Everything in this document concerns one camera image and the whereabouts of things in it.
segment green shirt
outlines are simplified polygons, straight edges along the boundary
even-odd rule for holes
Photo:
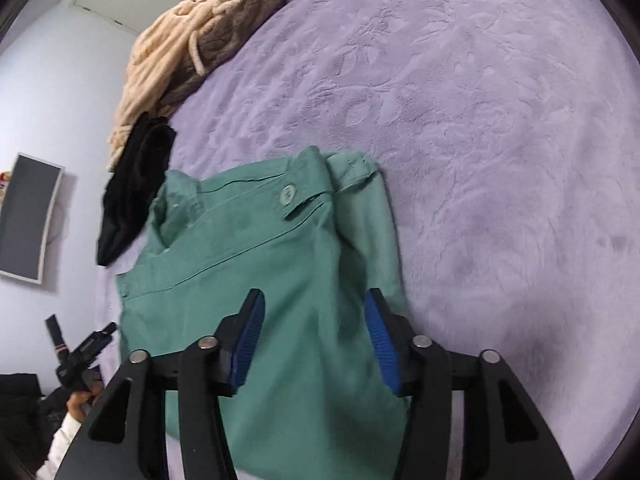
[[[168,171],[148,231],[118,277],[123,356],[183,350],[260,288],[246,384],[220,399],[235,466],[264,480],[390,480],[406,405],[382,382],[364,294],[379,287],[399,313],[406,303],[376,163],[311,147],[202,182]],[[166,415],[178,436],[174,392]]]

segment white sleeve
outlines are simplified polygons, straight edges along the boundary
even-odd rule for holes
[[[62,459],[65,457],[66,450],[71,446],[71,441],[80,429],[80,425],[80,422],[75,420],[71,415],[68,413],[65,415],[62,426],[60,426],[60,429],[57,430],[53,436],[47,461],[36,473],[38,480],[53,480],[55,478]]]

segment television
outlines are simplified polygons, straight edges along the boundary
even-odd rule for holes
[[[18,154],[0,207],[0,274],[42,283],[51,212],[64,170]]]

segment shirt cuff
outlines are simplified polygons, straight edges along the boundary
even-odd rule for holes
[[[69,440],[73,440],[76,436],[76,433],[80,429],[82,424],[75,420],[69,413],[65,415],[64,420],[62,421],[62,426],[60,429],[69,437]]]

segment lavender bedspread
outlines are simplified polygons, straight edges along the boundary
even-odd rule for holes
[[[640,406],[639,102],[598,0],[290,0],[172,119],[171,167],[377,159],[416,324],[499,350],[590,480]],[[99,326],[143,243],[101,271]]]

